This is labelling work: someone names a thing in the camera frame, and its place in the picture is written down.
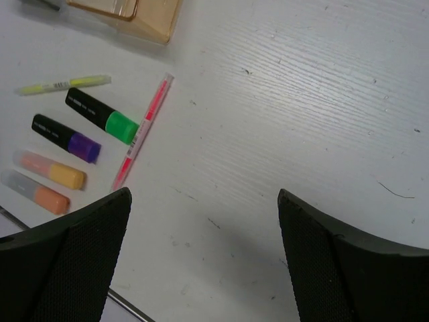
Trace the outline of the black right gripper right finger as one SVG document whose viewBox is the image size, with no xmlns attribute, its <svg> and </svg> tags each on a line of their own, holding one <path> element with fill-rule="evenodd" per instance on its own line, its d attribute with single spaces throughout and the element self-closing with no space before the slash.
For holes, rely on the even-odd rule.
<svg viewBox="0 0 429 322">
<path fill-rule="evenodd" d="M 357 229 L 282 189 L 278 211 L 301 321 L 427 321 L 428 250 Z"/>
</svg>

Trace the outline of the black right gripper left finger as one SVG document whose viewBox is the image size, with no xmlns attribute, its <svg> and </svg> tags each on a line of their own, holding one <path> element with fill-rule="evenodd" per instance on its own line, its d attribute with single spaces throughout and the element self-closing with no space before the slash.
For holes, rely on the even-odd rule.
<svg viewBox="0 0 429 322">
<path fill-rule="evenodd" d="M 131 212 L 122 188 L 1 238 L 2 321 L 99 321 Z"/>
</svg>

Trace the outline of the grey orange-capped highlighter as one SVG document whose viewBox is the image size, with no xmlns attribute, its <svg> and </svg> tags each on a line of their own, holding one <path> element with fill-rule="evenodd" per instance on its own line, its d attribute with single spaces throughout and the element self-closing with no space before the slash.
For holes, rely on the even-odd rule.
<svg viewBox="0 0 429 322">
<path fill-rule="evenodd" d="M 1 183 L 55 215 L 66 214 L 69 210 L 68 197 L 16 170 L 4 170 L 1 173 Z"/>
</svg>

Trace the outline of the pink yellow-capped highlighter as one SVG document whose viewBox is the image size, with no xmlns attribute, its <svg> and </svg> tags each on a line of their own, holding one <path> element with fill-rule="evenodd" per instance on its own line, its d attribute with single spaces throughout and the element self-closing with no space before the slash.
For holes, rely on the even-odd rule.
<svg viewBox="0 0 429 322">
<path fill-rule="evenodd" d="M 71 190 L 82 190 L 86 183 L 83 171 L 27 150 L 15 151 L 13 163 Z"/>
</svg>

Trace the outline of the pink thin highlighter pen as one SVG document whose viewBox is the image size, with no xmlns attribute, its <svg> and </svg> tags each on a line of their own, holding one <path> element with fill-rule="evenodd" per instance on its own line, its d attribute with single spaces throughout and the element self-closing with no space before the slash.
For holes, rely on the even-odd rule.
<svg viewBox="0 0 429 322">
<path fill-rule="evenodd" d="M 174 77 L 170 73 L 166 73 L 165 77 L 160 82 L 157 91 L 149 104 L 142 122 L 133 138 L 131 145 L 125 155 L 125 158 L 118 170 L 118 173 L 112 183 L 111 192 L 119 190 L 123 185 L 131 171 L 131 168 L 137 158 L 137 155 L 149 133 L 151 125 L 164 102 L 164 99 L 170 89 Z"/>
</svg>

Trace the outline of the black purple-capped highlighter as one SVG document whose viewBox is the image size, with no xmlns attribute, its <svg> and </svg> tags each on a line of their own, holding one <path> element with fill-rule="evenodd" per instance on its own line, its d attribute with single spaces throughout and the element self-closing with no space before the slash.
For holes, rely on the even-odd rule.
<svg viewBox="0 0 429 322">
<path fill-rule="evenodd" d="M 34 115 L 32 129 L 48 141 L 81 160 L 89 164 L 97 163 L 101 145 L 80 132 L 42 114 Z"/>
</svg>

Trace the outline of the black green-capped highlighter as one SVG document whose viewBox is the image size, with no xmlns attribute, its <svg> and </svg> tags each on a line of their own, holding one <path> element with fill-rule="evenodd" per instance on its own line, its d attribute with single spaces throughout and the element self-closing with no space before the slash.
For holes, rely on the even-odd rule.
<svg viewBox="0 0 429 322">
<path fill-rule="evenodd" d="M 74 87 L 68 90 L 65 103 L 121 142 L 132 143 L 139 125 L 124 114 Z"/>
</svg>

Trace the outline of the yellow thin highlighter pen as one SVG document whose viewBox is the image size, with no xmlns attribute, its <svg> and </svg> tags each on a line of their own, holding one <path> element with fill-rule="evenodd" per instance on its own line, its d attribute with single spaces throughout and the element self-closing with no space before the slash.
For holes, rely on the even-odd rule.
<svg viewBox="0 0 429 322">
<path fill-rule="evenodd" d="M 111 77 L 108 75 L 94 75 L 81 78 L 72 78 L 66 81 L 56 83 L 36 84 L 26 87 L 21 87 L 15 90 L 19 96 L 31 96 L 44 93 L 51 93 L 56 91 L 65 91 L 73 87 L 96 87 L 107 85 L 111 83 Z"/>
</svg>

